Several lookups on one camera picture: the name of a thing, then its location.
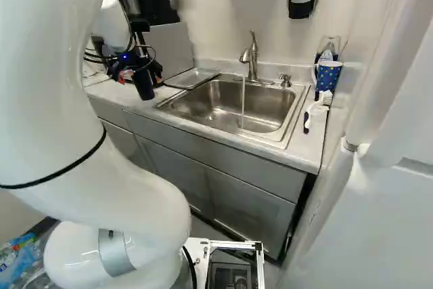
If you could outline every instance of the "metal bracket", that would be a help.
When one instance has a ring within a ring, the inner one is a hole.
[[[98,237],[99,255],[106,272],[112,277],[135,271],[124,245],[123,233],[100,229]]]

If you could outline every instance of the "polka dot cup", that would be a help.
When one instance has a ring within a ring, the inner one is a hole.
[[[337,61],[322,61],[317,64],[316,91],[335,91],[343,64]]]

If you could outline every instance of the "wall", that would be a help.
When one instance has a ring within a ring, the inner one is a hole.
[[[7,191],[0,190],[0,244],[36,225],[45,218]]]
[[[198,58],[237,60],[257,33],[259,60],[310,64],[323,35],[347,37],[355,0],[319,0],[308,20],[288,18],[287,0],[181,0]]]

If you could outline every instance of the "stainless steel sink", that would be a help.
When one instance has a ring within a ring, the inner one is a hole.
[[[156,108],[180,118],[285,148],[304,102],[306,87],[246,83],[242,127],[242,82],[223,74],[192,91],[180,93]]]

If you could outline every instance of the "gray countertop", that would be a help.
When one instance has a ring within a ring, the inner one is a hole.
[[[249,141],[237,135],[205,127],[198,123],[171,116],[154,108],[154,106],[182,91],[171,87],[160,87],[155,89],[155,98],[150,101],[142,101],[133,85],[121,85],[113,80],[104,81],[85,88],[87,95],[95,99],[105,101],[113,106],[127,112],[132,112],[146,118],[170,125],[172,127],[199,135],[227,146],[255,154],[257,156],[306,171],[318,174],[325,139],[326,112],[315,111],[308,135],[303,132],[303,114],[308,105],[314,102],[314,91],[312,87],[303,104],[304,107],[298,117],[292,138],[286,149],[280,150],[262,143]]]

